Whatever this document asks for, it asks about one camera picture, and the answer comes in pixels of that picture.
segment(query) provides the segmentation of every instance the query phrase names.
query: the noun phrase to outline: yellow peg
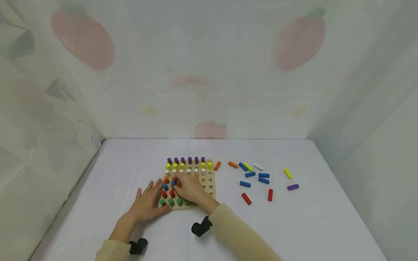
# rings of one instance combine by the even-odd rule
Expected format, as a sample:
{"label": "yellow peg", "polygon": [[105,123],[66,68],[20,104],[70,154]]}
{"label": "yellow peg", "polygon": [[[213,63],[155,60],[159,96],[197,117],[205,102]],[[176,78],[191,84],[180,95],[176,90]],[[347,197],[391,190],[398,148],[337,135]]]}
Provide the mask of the yellow peg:
{"label": "yellow peg", "polygon": [[244,166],[249,170],[249,171],[252,171],[252,168],[251,168],[251,166],[250,165],[248,165],[247,163],[244,163]]}
{"label": "yellow peg", "polygon": [[293,178],[293,177],[292,177],[292,175],[290,174],[290,172],[289,172],[287,169],[284,169],[283,171],[285,172],[286,176],[287,176],[290,180]]}

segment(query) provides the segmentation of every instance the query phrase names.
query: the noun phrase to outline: person's right hand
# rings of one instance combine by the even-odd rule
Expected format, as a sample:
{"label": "person's right hand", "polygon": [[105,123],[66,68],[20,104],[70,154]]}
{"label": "person's right hand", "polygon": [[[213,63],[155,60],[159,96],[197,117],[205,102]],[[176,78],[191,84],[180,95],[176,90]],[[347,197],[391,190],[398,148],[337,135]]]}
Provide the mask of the person's right hand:
{"label": "person's right hand", "polygon": [[207,195],[200,182],[193,175],[176,173],[171,180],[176,182],[174,190],[177,194],[188,201],[199,203]]}

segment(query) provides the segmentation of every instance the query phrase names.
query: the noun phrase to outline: beige sleeve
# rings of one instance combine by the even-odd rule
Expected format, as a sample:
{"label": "beige sleeve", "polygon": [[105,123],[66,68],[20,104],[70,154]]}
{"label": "beige sleeve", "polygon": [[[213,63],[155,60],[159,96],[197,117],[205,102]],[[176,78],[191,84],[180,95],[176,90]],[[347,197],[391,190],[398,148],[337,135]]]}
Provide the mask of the beige sleeve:
{"label": "beige sleeve", "polygon": [[130,244],[116,240],[103,241],[94,261],[128,261]]}
{"label": "beige sleeve", "polygon": [[281,258],[252,228],[245,224],[225,204],[219,205],[209,216],[215,237],[228,246],[241,261]]}

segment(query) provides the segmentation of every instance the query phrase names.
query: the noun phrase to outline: white table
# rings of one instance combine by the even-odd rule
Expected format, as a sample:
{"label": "white table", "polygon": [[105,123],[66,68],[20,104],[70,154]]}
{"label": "white table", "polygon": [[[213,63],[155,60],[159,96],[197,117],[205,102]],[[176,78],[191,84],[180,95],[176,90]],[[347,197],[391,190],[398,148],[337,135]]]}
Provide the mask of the white table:
{"label": "white table", "polygon": [[[138,187],[163,177],[168,157],[221,161],[215,173],[217,200],[226,203],[286,261],[386,260],[328,165],[309,140],[109,139],[74,189],[32,256],[35,260],[93,260],[102,241],[133,202]],[[254,162],[270,173],[270,184],[245,178],[235,163]],[[289,180],[283,173],[288,168]],[[239,186],[240,180],[251,188]],[[288,185],[300,188],[288,191]],[[268,189],[273,202],[267,201]],[[248,206],[241,197],[252,201]],[[148,248],[131,260],[236,260],[209,231],[191,233],[201,210],[172,211],[138,227]]]}

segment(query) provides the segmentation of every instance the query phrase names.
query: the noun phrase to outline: hand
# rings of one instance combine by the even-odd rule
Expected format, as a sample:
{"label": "hand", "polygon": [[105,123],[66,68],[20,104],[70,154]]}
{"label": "hand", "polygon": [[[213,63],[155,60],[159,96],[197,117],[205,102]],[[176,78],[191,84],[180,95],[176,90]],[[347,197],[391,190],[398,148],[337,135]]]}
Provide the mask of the hand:
{"label": "hand", "polygon": [[171,180],[176,182],[174,190],[178,195],[188,201],[198,203],[199,199],[207,194],[200,182],[193,175],[176,173]]}
{"label": "hand", "polygon": [[174,190],[180,197],[197,203],[208,215],[211,215],[219,206],[219,202],[205,192],[195,176],[177,173],[172,180],[177,182]]}
{"label": "hand", "polygon": [[172,209],[170,205],[165,205],[160,208],[155,206],[155,201],[161,196],[162,188],[163,183],[161,179],[158,179],[155,184],[153,181],[150,181],[143,194],[141,194],[141,188],[138,188],[135,201],[126,214],[132,216],[138,223],[170,211]]}

